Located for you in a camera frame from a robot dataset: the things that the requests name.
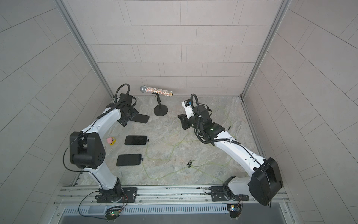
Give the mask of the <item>black smartphone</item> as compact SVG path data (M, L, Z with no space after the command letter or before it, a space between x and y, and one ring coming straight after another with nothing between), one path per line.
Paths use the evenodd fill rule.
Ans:
M146 124L149 118L149 115L137 114L131 121Z
M117 158L116 166L137 166L142 162L141 154L123 154L119 155Z
M146 145L148 137L146 135L128 135L125 145Z

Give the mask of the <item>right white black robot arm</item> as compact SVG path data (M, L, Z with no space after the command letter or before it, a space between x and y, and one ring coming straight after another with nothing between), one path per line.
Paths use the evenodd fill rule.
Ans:
M267 206L283 187L278 163L250 151L210 118L209 110L201 105L196 94L182 102L184 114L178 115L184 130L192 127L198 140L212 144L227 153L248 174L247 191L260 204Z

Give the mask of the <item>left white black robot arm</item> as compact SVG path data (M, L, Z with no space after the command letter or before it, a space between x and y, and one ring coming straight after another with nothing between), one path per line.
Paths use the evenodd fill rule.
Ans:
M127 92L117 97L119 90L125 86L128 87ZM95 196L98 203L116 203L124 198L119 178L112 174L105 163L102 138L114 123L125 127L139 114L131 104L130 89L129 84L122 84L116 91L114 102L92 124L70 135L70 163L89 173L99 185L99 194Z

